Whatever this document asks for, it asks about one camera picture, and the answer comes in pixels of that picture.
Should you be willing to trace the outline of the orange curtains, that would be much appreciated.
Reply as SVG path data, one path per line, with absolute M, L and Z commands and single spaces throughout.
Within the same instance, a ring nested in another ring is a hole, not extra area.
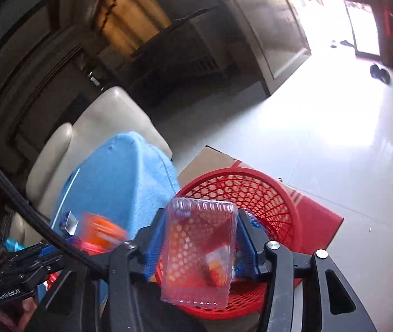
M 95 26 L 124 57 L 171 25 L 157 0 L 99 0 Z

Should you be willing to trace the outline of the blue tablecloth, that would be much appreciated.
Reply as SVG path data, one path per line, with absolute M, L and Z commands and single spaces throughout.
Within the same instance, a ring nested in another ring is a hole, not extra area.
M 126 241 L 133 240 L 141 228 L 151 225 L 157 210 L 166 207 L 180 189 L 171 158 L 134 131 L 105 141 L 71 174 L 78 167 L 80 172 L 52 229 L 63 237 L 58 224 L 63 212 L 71 211 L 78 219 L 75 237 L 83 214 L 88 212 L 119 225 L 129 234 Z

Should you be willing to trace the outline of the cream leather sofa right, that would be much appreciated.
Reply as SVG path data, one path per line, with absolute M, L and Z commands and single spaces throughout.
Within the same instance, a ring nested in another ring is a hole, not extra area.
M 32 246 L 44 239 L 39 232 L 42 226 L 52 230 L 52 209 L 71 170 L 108 139 L 130 131 L 139 133 L 172 159 L 169 146 L 148 115 L 124 89 L 117 86 L 99 96 L 75 124 L 65 123 L 54 132 L 27 179 L 26 194 L 34 214 L 32 218 L 24 220 L 25 246 Z

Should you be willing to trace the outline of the clear plastic clamshell tray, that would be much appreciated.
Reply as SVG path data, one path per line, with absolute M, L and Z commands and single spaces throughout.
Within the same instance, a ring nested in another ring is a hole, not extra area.
M 177 306 L 227 306 L 238 208 L 231 202 L 175 197 L 166 207 L 161 298 Z

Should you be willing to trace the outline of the red mesh trash basket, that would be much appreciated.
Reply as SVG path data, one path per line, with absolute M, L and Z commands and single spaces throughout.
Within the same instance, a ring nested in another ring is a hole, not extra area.
M 227 320 L 263 307 L 265 245 L 299 248 L 302 227 L 289 194 L 273 178 L 230 167 L 188 183 L 168 207 L 156 269 L 163 300 L 190 315 Z

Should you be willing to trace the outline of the teal thermos bottle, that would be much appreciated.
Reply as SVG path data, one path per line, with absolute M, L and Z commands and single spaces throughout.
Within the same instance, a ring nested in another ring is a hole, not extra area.
M 4 247 L 10 253 L 16 253 L 24 249 L 24 246 L 13 238 L 7 238 Z

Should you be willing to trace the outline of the white thin stick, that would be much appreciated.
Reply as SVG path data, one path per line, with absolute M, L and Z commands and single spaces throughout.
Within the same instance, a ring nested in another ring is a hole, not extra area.
M 57 219 L 61 213 L 61 210 L 63 208 L 66 197 L 68 196 L 70 189 L 72 188 L 79 172 L 80 172 L 80 168 L 78 167 L 74 172 L 72 172 L 72 174 L 70 175 L 70 177 L 68 178 L 68 180 L 66 182 L 66 185 L 63 187 L 63 189 L 61 191 L 60 203 L 58 204 L 56 213 L 55 213 L 54 217 L 52 218 L 51 229 L 55 228 L 55 224 L 56 224 Z

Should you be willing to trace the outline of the white baby crib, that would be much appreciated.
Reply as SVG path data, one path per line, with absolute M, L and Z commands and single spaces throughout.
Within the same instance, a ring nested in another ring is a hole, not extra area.
M 234 33 L 226 8 L 203 8 L 174 20 L 131 58 L 136 67 L 167 82 L 225 74 L 233 64 L 230 44 Z

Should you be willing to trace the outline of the dark blue product box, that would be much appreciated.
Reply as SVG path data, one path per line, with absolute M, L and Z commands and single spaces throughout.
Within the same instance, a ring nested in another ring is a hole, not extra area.
M 71 211 L 63 212 L 58 228 L 64 236 L 74 236 L 78 228 L 78 219 Z

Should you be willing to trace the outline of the cardboard box on floor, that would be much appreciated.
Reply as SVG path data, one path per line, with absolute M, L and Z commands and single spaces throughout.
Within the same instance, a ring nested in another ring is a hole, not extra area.
M 240 166 L 242 161 L 224 154 L 211 146 L 205 146 L 178 176 L 180 187 L 208 172 Z

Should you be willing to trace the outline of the orange white medicine box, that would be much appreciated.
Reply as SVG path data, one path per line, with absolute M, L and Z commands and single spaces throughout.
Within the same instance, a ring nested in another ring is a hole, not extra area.
M 75 246 L 93 256 L 111 252 L 128 237 L 128 232 L 119 225 L 100 215 L 86 212 L 80 221 Z

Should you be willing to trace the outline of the wooden door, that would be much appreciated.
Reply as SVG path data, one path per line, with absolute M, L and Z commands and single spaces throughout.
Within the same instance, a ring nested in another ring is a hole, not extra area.
M 229 0 L 271 96 L 311 56 L 291 0 Z

